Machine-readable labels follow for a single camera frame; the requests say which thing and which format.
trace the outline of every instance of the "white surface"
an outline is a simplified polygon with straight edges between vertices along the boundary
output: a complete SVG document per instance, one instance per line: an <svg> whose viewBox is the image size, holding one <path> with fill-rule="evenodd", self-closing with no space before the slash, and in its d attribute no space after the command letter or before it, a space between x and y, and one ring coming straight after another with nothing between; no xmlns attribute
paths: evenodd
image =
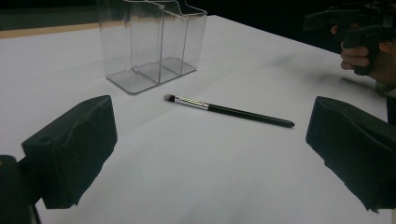
<svg viewBox="0 0 396 224"><path fill-rule="evenodd" d="M391 223L363 204L305 142L317 96L386 119L374 82L329 51L208 17L198 71L133 96L105 79L96 29L0 40L0 154L86 99L112 97L119 141L58 223ZM292 129L166 102L175 94L267 116Z"/></svg>

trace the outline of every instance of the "black brush handle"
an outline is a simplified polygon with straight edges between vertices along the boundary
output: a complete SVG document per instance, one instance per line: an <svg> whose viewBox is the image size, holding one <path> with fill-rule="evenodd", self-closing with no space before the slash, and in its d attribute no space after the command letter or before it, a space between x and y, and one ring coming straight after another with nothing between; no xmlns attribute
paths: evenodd
<svg viewBox="0 0 396 224"><path fill-rule="evenodd" d="M277 126L282 126L282 127L287 127L287 128L291 128L294 126L294 123L289 120L277 119L277 118L268 117L268 116L264 116L264 115L260 115L260 114L250 113L247 111L232 109L232 108L228 108L228 107L224 107L224 106L220 106L220 105L209 105L209 108L207 110L217 112L220 114L231 115L231 116L242 118L242 119L251 119L251 120L256 120L259 122L274 124Z"/></svg>

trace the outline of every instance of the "acrylic holder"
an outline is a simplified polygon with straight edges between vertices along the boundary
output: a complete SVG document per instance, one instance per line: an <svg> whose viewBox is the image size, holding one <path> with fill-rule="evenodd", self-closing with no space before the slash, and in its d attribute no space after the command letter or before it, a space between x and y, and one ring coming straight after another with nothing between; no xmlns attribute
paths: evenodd
<svg viewBox="0 0 396 224"><path fill-rule="evenodd" d="M207 13L186 2L97 0L106 78L130 94L196 71Z"/></svg>

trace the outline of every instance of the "hand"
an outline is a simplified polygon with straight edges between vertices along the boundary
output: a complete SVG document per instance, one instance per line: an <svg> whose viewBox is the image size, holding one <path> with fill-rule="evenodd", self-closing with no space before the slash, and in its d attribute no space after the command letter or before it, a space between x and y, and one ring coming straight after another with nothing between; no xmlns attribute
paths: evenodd
<svg viewBox="0 0 396 224"><path fill-rule="evenodd" d="M357 28L358 24L352 24L351 29ZM337 26L334 25L331 32L335 35ZM380 51L376 57L375 62L369 62L366 56L369 50L366 47L358 47L354 49L344 49L341 52L341 68L344 70L354 70L355 66L367 66L369 63L374 63L373 70L369 77L382 82L384 84L396 87L396 43L379 43Z"/></svg>

